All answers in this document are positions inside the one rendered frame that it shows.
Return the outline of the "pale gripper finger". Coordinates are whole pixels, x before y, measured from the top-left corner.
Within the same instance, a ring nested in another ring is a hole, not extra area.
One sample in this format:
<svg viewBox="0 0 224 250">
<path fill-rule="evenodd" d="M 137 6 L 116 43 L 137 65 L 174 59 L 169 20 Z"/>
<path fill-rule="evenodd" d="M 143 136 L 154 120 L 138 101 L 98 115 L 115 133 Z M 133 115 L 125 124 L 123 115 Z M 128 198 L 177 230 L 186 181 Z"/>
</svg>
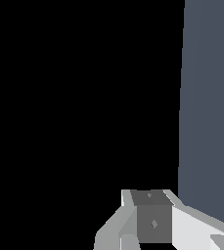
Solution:
<svg viewBox="0 0 224 250">
<path fill-rule="evenodd" d="M 224 250 L 224 223 L 186 206 L 169 189 L 121 192 L 93 250 Z"/>
</svg>

